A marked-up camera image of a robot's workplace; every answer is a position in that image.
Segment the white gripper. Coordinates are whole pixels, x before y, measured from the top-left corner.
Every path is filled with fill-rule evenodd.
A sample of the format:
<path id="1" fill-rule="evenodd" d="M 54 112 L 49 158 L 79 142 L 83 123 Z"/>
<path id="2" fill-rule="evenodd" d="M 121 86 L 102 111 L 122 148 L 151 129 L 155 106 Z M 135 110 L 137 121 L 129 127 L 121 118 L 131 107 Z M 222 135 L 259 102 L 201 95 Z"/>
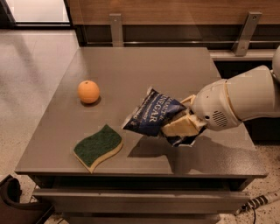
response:
<path id="1" fill-rule="evenodd" d="M 161 128 L 167 137 L 192 137 L 206 126 L 220 131 L 237 127 L 241 121 L 232 110 L 227 81 L 222 79 L 203 87 L 196 95 L 192 94 L 181 101 L 190 104 L 194 115 L 183 115 Z"/>

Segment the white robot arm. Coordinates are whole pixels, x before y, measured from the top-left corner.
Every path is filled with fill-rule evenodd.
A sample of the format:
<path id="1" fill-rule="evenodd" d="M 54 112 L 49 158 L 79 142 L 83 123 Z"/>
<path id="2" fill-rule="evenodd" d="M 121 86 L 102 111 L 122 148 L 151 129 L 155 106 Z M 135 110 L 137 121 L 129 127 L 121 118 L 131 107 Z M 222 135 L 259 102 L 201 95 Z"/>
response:
<path id="1" fill-rule="evenodd" d="M 161 130 L 167 137 L 192 137 L 204 128 L 226 130 L 260 117 L 280 116 L 280 47 L 272 68 L 258 66 L 230 79 L 203 87 L 182 102 L 188 109 Z"/>

